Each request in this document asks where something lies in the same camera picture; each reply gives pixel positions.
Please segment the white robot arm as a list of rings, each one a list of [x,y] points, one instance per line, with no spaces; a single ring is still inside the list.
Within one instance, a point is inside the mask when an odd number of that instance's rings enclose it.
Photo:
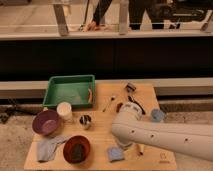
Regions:
[[[141,108],[124,103],[112,121],[111,132],[122,146],[145,144],[213,161],[213,125],[142,121]]]

